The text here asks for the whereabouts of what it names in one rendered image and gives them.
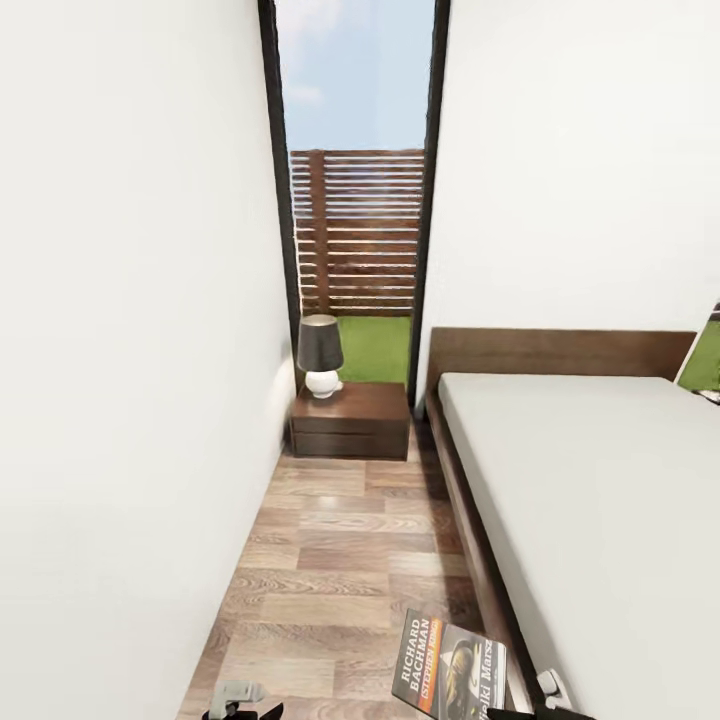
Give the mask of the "hardback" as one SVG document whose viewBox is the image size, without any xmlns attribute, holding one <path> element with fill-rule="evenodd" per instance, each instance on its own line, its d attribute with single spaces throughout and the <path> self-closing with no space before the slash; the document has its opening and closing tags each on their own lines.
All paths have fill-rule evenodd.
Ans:
<svg viewBox="0 0 720 720">
<path fill-rule="evenodd" d="M 407 609 L 392 696 L 434 720 L 488 720 L 506 684 L 506 645 Z"/>
</svg>

